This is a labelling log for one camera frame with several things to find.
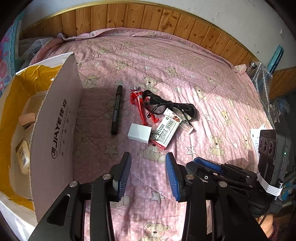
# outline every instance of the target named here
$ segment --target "black marker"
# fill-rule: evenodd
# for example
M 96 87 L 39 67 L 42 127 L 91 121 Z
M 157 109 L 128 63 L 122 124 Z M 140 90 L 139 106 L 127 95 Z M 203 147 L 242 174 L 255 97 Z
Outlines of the black marker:
M 113 118 L 112 118 L 111 134 L 113 135 L 116 135 L 118 133 L 118 114 L 119 114 L 121 97 L 122 97 L 122 85 L 119 85 L 117 87 L 114 112 L 113 112 Z

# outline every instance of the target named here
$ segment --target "small white box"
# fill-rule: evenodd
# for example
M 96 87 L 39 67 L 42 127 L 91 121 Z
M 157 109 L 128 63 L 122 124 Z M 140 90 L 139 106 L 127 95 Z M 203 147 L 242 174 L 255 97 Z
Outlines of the small white box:
M 148 144 L 151 129 L 152 128 L 149 126 L 142 126 L 132 123 L 130 130 L 128 132 L 128 138 L 134 141 L 139 141 Z

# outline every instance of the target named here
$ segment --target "cardboard box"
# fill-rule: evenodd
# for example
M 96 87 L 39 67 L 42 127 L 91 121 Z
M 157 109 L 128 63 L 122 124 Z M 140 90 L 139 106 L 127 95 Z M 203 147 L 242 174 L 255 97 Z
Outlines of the cardboard box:
M 81 95 L 74 53 L 21 70 L 6 88 L 0 98 L 0 210 L 6 220 L 19 219 L 29 229 L 35 227 L 73 180 L 74 128 Z M 36 122 L 24 130 L 18 116 L 30 112 Z M 15 152 L 24 137 L 30 142 L 29 175 L 21 173 Z M 20 230 L 13 231 L 25 240 Z

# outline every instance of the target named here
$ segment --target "red action figure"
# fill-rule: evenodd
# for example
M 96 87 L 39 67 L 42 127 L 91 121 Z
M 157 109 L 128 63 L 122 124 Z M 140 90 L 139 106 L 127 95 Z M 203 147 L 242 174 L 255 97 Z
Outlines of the red action figure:
M 138 106 L 138 110 L 140 112 L 141 119 L 143 121 L 143 125 L 147 126 L 148 123 L 147 123 L 147 121 L 145 119 L 145 115 L 144 115 L 144 103 L 143 103 L 143 98 L 142 98 L 143 91 L 137 90 L 136 86 L 133 86 L 133 88 L 131 88 L 131 90 L 133 91 L 131 93 L 131 104 L 134 105 L 135 99 L 137 99 L 137 106 Z M 156 123 L 159 121 L 158 118 L 155 118 L 154 114 L 151 115 L 151 118 L 152 118 L 153 123 Z

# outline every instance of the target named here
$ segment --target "barcode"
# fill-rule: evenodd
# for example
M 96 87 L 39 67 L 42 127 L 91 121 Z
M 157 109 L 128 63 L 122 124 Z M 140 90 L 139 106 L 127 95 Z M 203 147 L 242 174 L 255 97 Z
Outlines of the barcode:
M 19 155 L 20 155 L 20 159 L 22 159 L 22 157 L 24 156 L 24 149 L 23 148 L 21 148 L 20 150 L 19 150 Z
M 166 129 L 170 129 L 172 127 L 172 125 L 174 124 L 174 121 L 173 120 L 170 120 L 167 124 L 166 124 Z

